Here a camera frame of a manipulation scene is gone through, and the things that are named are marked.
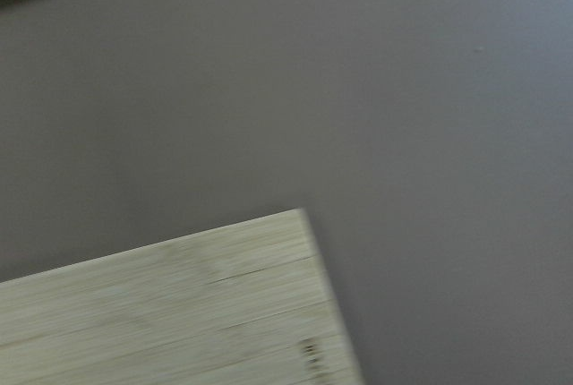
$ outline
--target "bamboo cutting board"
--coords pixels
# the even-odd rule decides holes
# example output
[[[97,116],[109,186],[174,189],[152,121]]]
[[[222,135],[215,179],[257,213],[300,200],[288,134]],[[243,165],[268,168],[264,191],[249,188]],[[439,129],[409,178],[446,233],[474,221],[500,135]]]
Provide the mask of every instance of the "bamboo cutting board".
[[[359,385],[304,213],[0,284],[3,385]]]

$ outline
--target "wooden cutting board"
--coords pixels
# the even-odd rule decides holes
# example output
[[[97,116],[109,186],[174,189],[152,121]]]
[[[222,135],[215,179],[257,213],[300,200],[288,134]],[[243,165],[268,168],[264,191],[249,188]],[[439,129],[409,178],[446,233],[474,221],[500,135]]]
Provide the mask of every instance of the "wooden cutting board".
[[[363,382],[291,210],[0,284],[0,383]]]

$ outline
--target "gray surface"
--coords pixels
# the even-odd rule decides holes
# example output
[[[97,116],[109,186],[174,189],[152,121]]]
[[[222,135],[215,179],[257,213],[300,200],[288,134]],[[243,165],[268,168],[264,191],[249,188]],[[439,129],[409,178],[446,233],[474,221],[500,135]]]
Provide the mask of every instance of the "gray surface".
[[[305,206],[371,384],[573,381],[573,0],[1,0],[2,278]]]

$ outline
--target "wood grain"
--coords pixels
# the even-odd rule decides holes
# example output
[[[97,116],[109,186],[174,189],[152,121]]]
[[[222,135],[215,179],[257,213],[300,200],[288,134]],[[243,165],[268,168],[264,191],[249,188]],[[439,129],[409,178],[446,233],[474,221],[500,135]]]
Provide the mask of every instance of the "wood grain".
[[[0,284],[5,385],[362,383],[302,211]]]

